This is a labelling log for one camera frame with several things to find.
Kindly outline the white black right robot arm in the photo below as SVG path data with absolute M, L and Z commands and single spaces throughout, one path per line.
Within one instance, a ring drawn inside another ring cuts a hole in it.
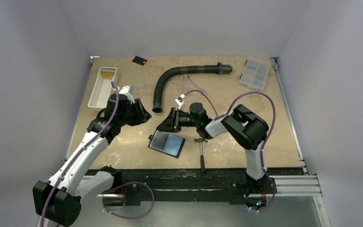
M 259 192 L 264 188 L 268 178 L 263 148 L 270 129 L 261 117 L 244 105 L 237 105 L 230 115 L 212 119 L 202 103 L 192 103 L 189 112 L 172 108 L 156 129 L 163 132 L 180 132 L 183 127 L 195 127 L 198 135 L 204 140 L 229 133 L 245 151 L 247 188 L 251 192 Z

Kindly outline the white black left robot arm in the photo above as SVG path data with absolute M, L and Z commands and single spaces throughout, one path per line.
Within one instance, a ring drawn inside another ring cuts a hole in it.
M 33 187 L 35 211 L 41 216 L 39 226 L 54 224 L 71 226 L 83 205 L 104 191 L 117 193 L 136 182 L 125 183 L 121 171 L 104 166 L 85 182 L 83 177 L 96 158 L 120 134 L 125 125 L 146 123 L 151 114 L 139 98 L 124 94 L 111 95 L 105 109 L 99 111 L 86 133 L 64 165 L 46 182 L 38 181 Z

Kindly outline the black card holder wallet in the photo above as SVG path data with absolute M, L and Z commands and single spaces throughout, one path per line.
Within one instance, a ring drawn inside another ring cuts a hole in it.
M 178 158 L 185 143 L 185 138 L 168 132 L 155 131 L 148 137 L 148 147 L 163 154 Z

